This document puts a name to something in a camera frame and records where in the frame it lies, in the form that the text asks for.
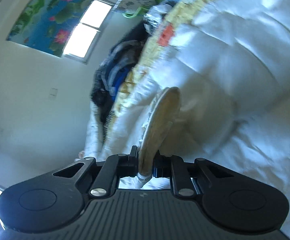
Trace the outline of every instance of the window frame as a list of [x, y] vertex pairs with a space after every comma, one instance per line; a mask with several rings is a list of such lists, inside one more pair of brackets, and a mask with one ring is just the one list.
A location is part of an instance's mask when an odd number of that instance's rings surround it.
[[[113, 2], [108, 1], [108, 0], [98, 0], [98, 1], [110, 5], [112, 8], [115, 5]], [[63, 55], [63, 57], [67, 57], [67, 58], [70, 58], [70, 59], [79, 61], [79, 62], [81, 62], [83, 64], [87, 64], [88, 63], [88, 60], [89, 60], [89, 58], [90, 58], [90, 56], [91, 56], [91, 54], [93, 52], [93, 50], [96, 47], [96, 44], [98, 43], [98, 41], [99, 41], [99, 39], [100, 39], [100, 37], [101, 37], [104, 29], [107, 27], [108, 22], [109, 22], [110, 18], [112, 17], [113, 12], [111, 10], [108, 12], [108, 14], [106, 15], [105, 19], [103, 20], [103, 22], [101, 23], [101, 25], [100, 25], [99, 28], [93, 27], [93, 26], [88, 25], [86, 23], [79, 22], [79, 23], [81, 23], [83, 25], [86, 25], [86, 26], [88, 26], [90, 28], [93, 28], [93, 29], [97, 30], [97, 34], [95, 35], [93, 41], [91, 42], [91, 44], [90, 44], [90, 46], [89, 46], [89, 48], [88, 48], [88, 50], [87, 50], [86, 55], [85, 55], [84, 58], [78, 57], [78, 56], [73, 55], [73, 54], [65, 54], [65, 55]]]

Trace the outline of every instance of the ribbed gray surface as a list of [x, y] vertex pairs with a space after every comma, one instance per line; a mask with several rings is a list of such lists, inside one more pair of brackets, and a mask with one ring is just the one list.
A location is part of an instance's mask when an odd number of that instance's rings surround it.
[[12, 240], [286, 240], [280, 232], [242, 236], [224, 231], [201, 214], [193, 201], [175, 198], [169, 190], [117, 190], [93, 200], [83, 215], [66, 228], [46, 234], [5, 231]]

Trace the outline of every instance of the white blanket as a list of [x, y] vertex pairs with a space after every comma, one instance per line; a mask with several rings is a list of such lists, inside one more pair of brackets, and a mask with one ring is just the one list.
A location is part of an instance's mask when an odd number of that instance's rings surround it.
[[[203, 157], [281, 190], [290, 202], [290, 0], [217, 0], [181, 25], [130, 95], [98, 161], [138, 143], [158, 90], [181, 90], [181, 113], [160, 148]], [[125, 178], [121, 187], [129, 187]], [[146, 188], [168, 187], [167, 179]], [[282, 227], [290, 237], [290, 213]]]

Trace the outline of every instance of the yellow blanket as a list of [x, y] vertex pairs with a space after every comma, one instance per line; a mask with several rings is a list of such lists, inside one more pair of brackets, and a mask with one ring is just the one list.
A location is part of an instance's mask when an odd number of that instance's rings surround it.
[[[213, 0], [194, 0], [191, 4], [185, 4], [184, 0], [182, 0], [165, 17], [165, 21], [170, 22], [174, 28], [177, 28], [182, 23], [189, 24], [201, 8], [210, 1]], [[153, 62], [159, 57], [160, 52], [163, 50], [163, 47], [157, 44], [158, 38], [159, 32], [156, 31], [145, 44], [139, 63], [128, 74], [125, 82], [120, 86], [113, 106], [115, 117], [112, 120], [112, 124], [115, 122], [115, 119], [120, 116], [121, 110], [129, 107], [129, 95], [133, 92], [135, 84], [139, 83], [144, 75], [151, 70]]]

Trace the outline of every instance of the curtain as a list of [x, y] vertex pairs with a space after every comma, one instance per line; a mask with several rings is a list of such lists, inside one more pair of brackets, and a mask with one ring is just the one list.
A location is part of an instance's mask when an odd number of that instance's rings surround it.
[[71, 32], [93, 0], [31, 0], [8, 40], [61, 57]]

